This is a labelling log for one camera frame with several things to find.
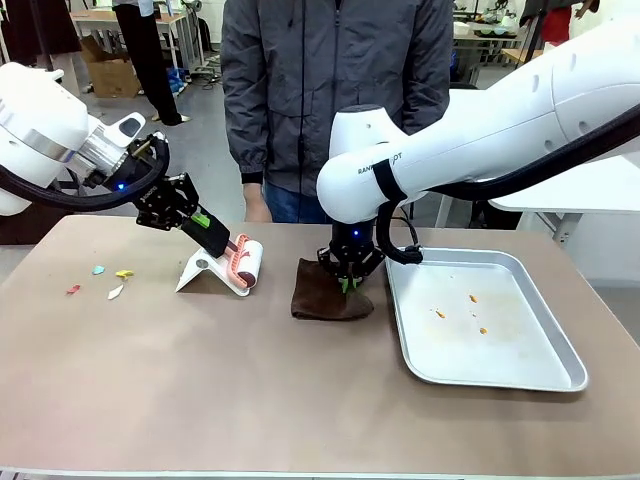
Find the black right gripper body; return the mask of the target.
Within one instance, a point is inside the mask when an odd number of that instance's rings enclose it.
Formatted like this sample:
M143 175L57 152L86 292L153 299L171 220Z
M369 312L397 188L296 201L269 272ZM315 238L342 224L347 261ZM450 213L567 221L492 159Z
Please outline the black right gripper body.
M317 251L324 270L338 279L364 279L385 256L373 241L373 221L344 224L333 221L329 246Z

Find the person's right hand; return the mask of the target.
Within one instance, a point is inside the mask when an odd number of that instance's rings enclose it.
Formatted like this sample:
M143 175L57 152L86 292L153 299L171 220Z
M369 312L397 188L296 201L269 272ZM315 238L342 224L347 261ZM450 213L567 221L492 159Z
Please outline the person's right hand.
M245 183L243 185L245 200L245 221L257 223L271 223L272 215L264 198L263 186L259 183Z

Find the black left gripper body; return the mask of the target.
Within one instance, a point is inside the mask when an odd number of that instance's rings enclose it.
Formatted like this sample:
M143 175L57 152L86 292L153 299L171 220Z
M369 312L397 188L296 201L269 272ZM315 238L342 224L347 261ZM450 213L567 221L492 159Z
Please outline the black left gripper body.
M133 184L145 180L149 186L133 196L139 225L168 231L180 228L198 211L199 195L187 173L169 176L169 143L163 136L134 140L124 160L106 181L111 192L133 191Z

